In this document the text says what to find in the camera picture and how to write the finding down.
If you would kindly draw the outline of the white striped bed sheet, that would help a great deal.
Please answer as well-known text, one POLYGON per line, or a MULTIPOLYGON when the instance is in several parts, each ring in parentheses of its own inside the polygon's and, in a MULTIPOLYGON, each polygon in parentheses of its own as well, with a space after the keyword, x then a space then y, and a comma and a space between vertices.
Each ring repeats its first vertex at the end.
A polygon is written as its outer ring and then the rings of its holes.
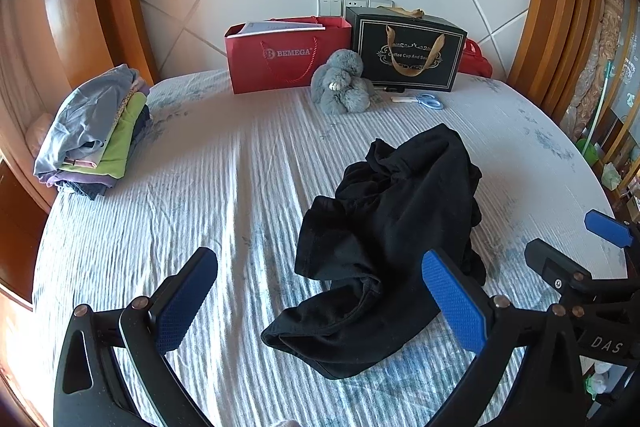
POLYGON ((58 357, 73 309, 117 309, 149 295, 201 246, 218 277, 168 359, 217 426, 422 426, 471 361, 442 320, 373 369, 329 381, 266 347, 274 314, 318 293, 294 271, 303 215, 331 195, 370 144, 399 145, 436 124, 456 130, 482 172, 482 221, 472 234, 488 293, 544 309, 556 294, 528 269, 525 245, 543 239, 599 279, 626 272, 623 251, 584 225, 610 205, 570 139, 498 80, 459 76, 442 109, 376 102, 330 117, 305 89, 236 95, 226 72, 166 79, 149 97, 152 127, 122 181, 99 199, 58 195, 38 251, 35 403, 53 415, 58 357))

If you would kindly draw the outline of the red handbag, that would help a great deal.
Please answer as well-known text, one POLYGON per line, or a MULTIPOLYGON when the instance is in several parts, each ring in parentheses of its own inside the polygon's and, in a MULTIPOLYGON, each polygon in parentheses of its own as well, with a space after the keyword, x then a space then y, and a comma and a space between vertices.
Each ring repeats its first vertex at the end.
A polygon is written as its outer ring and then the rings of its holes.
POLYGON ((494 72, 480 46, 470 38, 465 39, 458 71, 482 78, 490 78, 494 72))

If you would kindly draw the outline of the wall switch panel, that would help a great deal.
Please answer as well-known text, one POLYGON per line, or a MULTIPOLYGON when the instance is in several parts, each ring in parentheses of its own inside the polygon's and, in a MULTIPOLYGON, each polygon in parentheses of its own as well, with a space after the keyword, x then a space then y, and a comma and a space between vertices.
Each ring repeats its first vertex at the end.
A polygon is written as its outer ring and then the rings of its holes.
POLYGON ((317 0, 318 16, 344 16, 347 8, 392 8, 393 0, 317 0))

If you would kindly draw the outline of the blue handled scissors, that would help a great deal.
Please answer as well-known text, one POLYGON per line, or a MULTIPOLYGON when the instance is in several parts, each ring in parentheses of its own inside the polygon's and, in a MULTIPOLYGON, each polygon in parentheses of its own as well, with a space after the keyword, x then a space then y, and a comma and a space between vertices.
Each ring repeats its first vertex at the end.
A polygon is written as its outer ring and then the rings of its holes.
POLYGON ((439 101, 437 96, 429 93, 417 95, 394 95, 390 98, 390 101, 394 103, 416 103, 433 110, 442 110, 445 108, 445 105, 439 101))

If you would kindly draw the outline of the red paper shopping bag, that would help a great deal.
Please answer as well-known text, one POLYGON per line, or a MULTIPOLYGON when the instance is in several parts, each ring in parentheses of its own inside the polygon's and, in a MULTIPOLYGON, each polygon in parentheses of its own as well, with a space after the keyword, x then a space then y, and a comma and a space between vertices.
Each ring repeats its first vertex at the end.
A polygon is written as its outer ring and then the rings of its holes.
POLYGON ((352 25, 340 16, 271 20, 322 24, 326 30, 280 32, 243 38, 227 38, 224 34, 232 90, 236 94, 307 87, 312 74, 334 51, 348 49, 352 44, 352 25))

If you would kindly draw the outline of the grey plush bunny toy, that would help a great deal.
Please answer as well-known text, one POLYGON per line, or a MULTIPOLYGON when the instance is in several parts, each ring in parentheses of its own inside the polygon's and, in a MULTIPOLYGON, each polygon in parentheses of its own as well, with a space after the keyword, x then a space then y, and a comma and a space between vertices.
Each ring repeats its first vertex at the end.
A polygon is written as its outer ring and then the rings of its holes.
POLYGON ((358 53, 335 51, 311 77, 311 100, 326 115, 364 113, 371 105, 374 88, 362 73, 363 61, 358 53))

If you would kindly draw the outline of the stack of folded clothes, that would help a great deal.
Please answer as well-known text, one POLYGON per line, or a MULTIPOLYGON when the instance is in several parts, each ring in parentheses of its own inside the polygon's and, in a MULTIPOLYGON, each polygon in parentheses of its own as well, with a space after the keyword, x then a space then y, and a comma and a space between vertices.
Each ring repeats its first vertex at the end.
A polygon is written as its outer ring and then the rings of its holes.
POLYGON ((48 187, 90 200, 126 173, 151 124, 149 85, 126 64, 84 82, 52 118, 35 158, 34 176, 48 187))

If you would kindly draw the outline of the white papers in bag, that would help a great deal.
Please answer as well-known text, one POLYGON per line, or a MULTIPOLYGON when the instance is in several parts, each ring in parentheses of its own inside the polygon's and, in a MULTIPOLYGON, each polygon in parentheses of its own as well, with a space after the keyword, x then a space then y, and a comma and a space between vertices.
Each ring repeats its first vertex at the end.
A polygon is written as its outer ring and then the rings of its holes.
POLYGON ((263 22, 247 22, 239 28, 230 28, 227 38, 243 38, 249 36, 280 34, 280 32, 326 30, 322 24, 284 22, 283 20, 264 20, 263 22))

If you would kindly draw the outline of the black printed t-shirt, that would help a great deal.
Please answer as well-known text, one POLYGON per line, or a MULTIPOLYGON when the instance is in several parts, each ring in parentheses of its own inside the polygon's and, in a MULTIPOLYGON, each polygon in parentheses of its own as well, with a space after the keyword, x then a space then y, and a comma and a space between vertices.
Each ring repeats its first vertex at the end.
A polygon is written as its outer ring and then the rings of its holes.
POLYGON ((439 312, 421 263, 440 249, 479 284, 471 243, 482 214, 480 168, 444 124, 398 147, 375 140, 348 166, 334 196, 303 217, 294 271, 327 291, 282 311, 260 335, 329 379, 355 376, 408 343, 439 312))

